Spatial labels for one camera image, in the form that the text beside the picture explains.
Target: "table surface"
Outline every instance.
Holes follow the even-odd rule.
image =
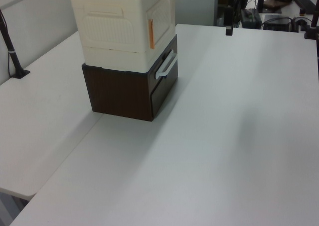
[[[311,0],[311,1],[314,4],[316,4],[316,2],[317,2],[317,0]],[[252,0],[250,3],[247,4],[246,9],[250,9],[250,8],[254,8],[254,7],[255,7],[255,0]],[[277,14],[277,13],[261,13],[260,17],[261,17],[262,21],[264,21],[265,15],[267,15],[267,14],[285,15],[285,16],[288,16],[290,18],[301,17],[301,16],[299,16],[300,7],[294,1],[292,1],[289,5],[287,5],[285,7],[282,7],[281,11],[282,11],[281,14]],[[303,16],[303,17],[312,20],[313,15],[312,14],[305,14],[305,16]]]
[[[0,86],[0,192],[30,200],[101,117],[83,63],[76,33]]]
[[[318,225],[316,43],[176,32],[179,79],[156,119],[103,115],[12,226]]]

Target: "desk lamp base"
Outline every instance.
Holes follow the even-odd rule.
[[[13,74],[11,75],[12,78],[17,78],[17,79],[21,79],[23,78],[24,76],[28,75],[30,73],[30,71],[28,70],[24,70],[23,73],[20,73],[20,74]]]

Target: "black stand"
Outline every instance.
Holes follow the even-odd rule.
[[[258,0],[257,10],[259,13],[281,13],[280,7],[275,9],[264,8],[264,0]]]
[[[317,0],[317,3],[316,3],[316,8],[315,8],[313,19],[311,21],[311,25],[310,26],[307,25],[307,29],[304,35],[305,39],[313,39],[313,40],[318,39],[318,31],[317,31],[318,18],[319,18],[319,0]]]
[[[8,52],[10,54],[10,57],[12,59],[14,67],[15,67],[15,74],[13,74],[11,77],[21,79],[25,75],[29,74],[30,71],[24,70],[20,65],[18,56],[16,55],[15,49],[14,49],[13,44],[11,42],[11,39],[10,39],[10,36],[8,33],[8,29],[7,29],[6,23],[4,21],[3,14],[1,12],[1,10],[0,10],[0,17],[1,17],[0,18],[0,31],[1,31],[4,42],[6,44],[6,47],[8,48]]]

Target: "keyboard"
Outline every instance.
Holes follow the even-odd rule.
[[[306,14],[314,14],[316,5],[311,0],[294,0],[300,8],[306,11]]]

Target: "bin handle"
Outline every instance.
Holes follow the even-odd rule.
[[[155,79],[158,79],[160,77],[166,77],[169,74],[169,72],[171,71],[171,69],[173,68],[174,64],[176,63],[177,58],[178,58],[177,53],[174,53],[174,50],[171,50],[169,55],[166,57],[165,61],[162,63],[162,65],[160,66],[158,71],[155,73]]]

